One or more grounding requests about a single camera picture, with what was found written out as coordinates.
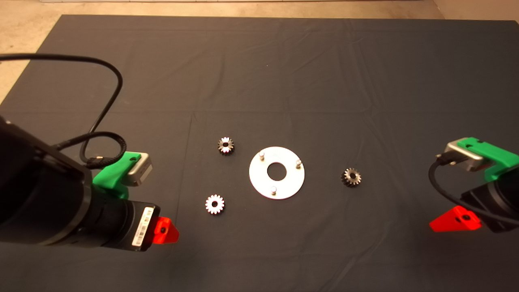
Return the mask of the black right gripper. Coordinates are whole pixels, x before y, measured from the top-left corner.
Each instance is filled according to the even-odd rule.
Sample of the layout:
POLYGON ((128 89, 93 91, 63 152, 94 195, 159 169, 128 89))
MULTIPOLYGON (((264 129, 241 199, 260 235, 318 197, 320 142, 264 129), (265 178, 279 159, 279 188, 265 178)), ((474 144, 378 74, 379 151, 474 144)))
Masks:
MULTIPOLYGON (((505 201, 499 195, 493 183, 480 185, 461 195, 461 200, 473 207, 485 210, 498 216, 507 216, 505 201)), ((475 231, 482 227, 482 222, 493 233, 504 233, 507 231, 507 224, 492 218, 476 215, 462 206, 456 206, 446 213, 438 216, 429 223, 434 232, 458 232, 475 231)))

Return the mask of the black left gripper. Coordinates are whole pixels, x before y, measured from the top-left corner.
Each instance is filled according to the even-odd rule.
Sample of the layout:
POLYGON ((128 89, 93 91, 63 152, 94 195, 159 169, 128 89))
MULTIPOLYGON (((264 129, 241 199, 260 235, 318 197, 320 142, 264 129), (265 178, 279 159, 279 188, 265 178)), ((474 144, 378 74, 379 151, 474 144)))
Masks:
POLYGON ((180 233, 170 218, 158 217, 161 208, 149 202, 128 201, 129 227, 124 233, 124 250, 147 251, 153 244, 171 244, 180 233))

